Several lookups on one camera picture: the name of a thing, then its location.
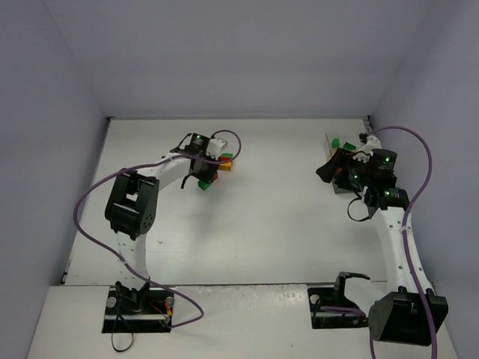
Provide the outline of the green yellow red lego stack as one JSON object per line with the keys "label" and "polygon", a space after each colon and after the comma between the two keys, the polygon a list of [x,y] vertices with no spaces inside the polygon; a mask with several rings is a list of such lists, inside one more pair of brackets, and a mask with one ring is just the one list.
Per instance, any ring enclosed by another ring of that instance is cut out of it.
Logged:
{"label": "green yellow red lego stack", "polygon": [[203,191],[206,191],[219,177],[217,175],[215,175],[209,182],[206,182],[206,181],[203,181],[203,180],[198,180],[197,184],[198,184],[198,187],[203,190]]}

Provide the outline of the green sloped lego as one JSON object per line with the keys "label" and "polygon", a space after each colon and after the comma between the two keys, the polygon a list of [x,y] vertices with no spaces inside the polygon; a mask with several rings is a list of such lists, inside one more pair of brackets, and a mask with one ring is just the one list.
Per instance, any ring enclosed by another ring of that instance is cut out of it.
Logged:
{"label": "green sloped lego", "polygon": [[331,142],[332,148],[339,148],[341,146],[341,142],[338,138],[333,138]]}

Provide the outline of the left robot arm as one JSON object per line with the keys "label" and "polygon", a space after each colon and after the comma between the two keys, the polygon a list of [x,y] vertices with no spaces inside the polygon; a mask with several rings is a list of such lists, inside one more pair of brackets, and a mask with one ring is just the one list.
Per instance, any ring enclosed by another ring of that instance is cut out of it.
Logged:
{"label": "left robot arm", "polygon": [[120,313],[140,314],[150,299],[147,270],[147,232],[156,219],[159,193],[177,180],[194,177],[212,183],[217,176],[226,140],[191,134],[190,142],[176,147],[151,168],[130,170],[115,179],[105,217],[115,233],[123,265],[115,284]]}

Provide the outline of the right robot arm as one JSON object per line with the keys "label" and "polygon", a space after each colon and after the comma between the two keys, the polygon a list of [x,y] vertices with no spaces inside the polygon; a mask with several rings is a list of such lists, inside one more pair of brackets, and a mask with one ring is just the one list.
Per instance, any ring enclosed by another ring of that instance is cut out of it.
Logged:
{"label": "right robot arm", "polygon": [[397,187],[397,154],[372,149],[338,149],[316,173],[323,182],[352,191],[367,207],[385,260],[387,291],[376,291],[365,274],[341,272],[334,285],[335,310],[353,304],[362,312],[372,340],[431,346],[448,314],[445,297],[434,292],[419,259],[412,233],[410,201]]}

